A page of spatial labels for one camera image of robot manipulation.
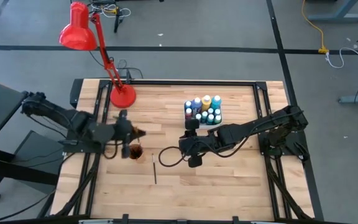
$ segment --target paint bottle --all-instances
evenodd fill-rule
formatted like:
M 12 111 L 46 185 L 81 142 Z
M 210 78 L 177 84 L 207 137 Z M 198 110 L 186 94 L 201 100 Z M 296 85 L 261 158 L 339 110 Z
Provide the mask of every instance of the paint bottle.
M 214 123 L 215 124 L 220 124 L 222 122 L 222 116 L 221 115 L 217 115 L 215 117 Z
M 192 112 L 191 108 L 187 108 L 185 111 L 185 119 L 191 119 Z
M 208 111 L 209 107 L 211 106 L 211 97 L 209 95 L 205 95 L 201 102 L 203 103 L 201 112 Z
M 193 100 L 191 104 L 191 109 L 193 110 L 193 117 L 196 116 L 196 114 L 201 113 L 201 100 L 197 97 Z
M 208 117 L 208 112 L 204 111 L 201 115 L 201 124 L 204 124 L 206 122 L 206 118 Z
M 208 109 L 208 114 L 214 114 L 214 110 L 212 108 Z
M 201 122 L 201 114 L 196 114 L 196 119 Z
M 186 101 L 185 103 L 185 109 L 191 108 L 191 101 Z
M 212 98 L 211 108 L 216 110 L 220 109 L 222 104 L 222 99 L 220 96 L 216 95 L 214 98 Z
M 213 114 L 208 115 L 206 124 L 214 124 L 214 115 Z
M 215 116 L 221 115 L 221 110 L 220 110 L 220 109 L 216 109 L 214 115 L 215 115 Z

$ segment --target bottle cap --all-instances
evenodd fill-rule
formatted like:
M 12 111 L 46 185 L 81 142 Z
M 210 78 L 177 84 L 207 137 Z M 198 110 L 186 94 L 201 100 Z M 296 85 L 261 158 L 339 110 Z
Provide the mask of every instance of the bottle cap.
M 209 101 L 211 100 L 211 97 L 209 95 L 205 95 L 204 98 L 203 98 L 205 101 Z

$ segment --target lamp shade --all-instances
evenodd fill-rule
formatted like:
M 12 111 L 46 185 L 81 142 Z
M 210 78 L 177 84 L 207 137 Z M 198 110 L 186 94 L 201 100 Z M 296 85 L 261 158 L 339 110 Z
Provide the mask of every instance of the lamp shade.
M 89 11 L 85 4 L 74 2 L 70 6 L 70 24 L 60 33 L 59 43 L 75 50 L 94 50 L 96 39 L 88 26 Z

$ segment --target red desk lamp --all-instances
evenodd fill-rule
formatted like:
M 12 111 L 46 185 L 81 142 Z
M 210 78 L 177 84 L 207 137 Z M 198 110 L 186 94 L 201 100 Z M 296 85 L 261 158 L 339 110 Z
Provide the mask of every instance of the red desk lamp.
M 130 107 L 135 102 L 136 92 L 130 85 L 122 84 L 118 71 L 114 66 L 114 60 L 109 58 L 104 44 L 103 31 L 100 16 L 97 12 L 92 13 L 89 18 L 89 10 L 85 4 L 74 2 L 70 6 L 70 24 L 60 33 L 59 43 L 75 50 L 96 49 L 96 39 L 92 30 L 88 27 L 88 19 L 96 26 L 98 33 L 100 54 L 102 55 L 104 69 L 109 74 L 114 85 L 110 94 L 111 103 L 118 108 Z

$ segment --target wooden table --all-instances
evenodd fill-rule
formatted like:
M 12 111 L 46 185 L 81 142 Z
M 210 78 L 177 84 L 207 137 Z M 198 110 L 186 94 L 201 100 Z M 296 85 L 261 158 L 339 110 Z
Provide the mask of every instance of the wooden table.
M 77 110 L 93 112 L 98 83 L 98 79 L 83 80 Z M 266 84 L 272 112 L 285 107 L 288 103 L 283 83 Z M 178 138 L 184 134 L 185 100 L 207 94 L 220 95 L 223 99 L 223 123 L 242 124 L 257 118 L 251 87 L 164 85 L 163 82 L 133 86 L 137 99 L 128 109 L 128 118 L 134 126 L 147 131 L 147 135 L 140 139 L 144 153 L 138 160 L 121 159 L 121 152 L 113 160 L 102 157 L 92 218 L 121 218 L 122 214 L 128 213 L 131 219 L 232 220 L 233 216 L 238 216 L 240 220 L 273 220 L 265 162 L 256 136 L 249 138 L 230 158 L 208 153 L 203 158 L 203 165 L 195 169 L 189 168 L 186 162 L 166 168 L 157 160 L 161 149 L 177 146 Z M 110 106 L 108 123 L 115 122 L 112 116 L 118 112 L 117 108 Z M 198 134 L 206 134 L 206 130 L 199 129 Z M 157 185 L 154 184 L 152 154 L 157 160 Z M 76 154 L 64 163 L 52 214 L 63 207 L 77 188 L 83 156 Z M 179 158 L 180 153 L 175 149 L 162 156 L 166 164 Z M 288 191 L 304 212 L 313 216 L 301 161 L 295 156 L 283 156 L 282 164 Z M 280 216 L 284 217 L 282 197 L 277 189 L 276 192 Z M 81 211 L 85 210 L 87 191 L 84 195 Z

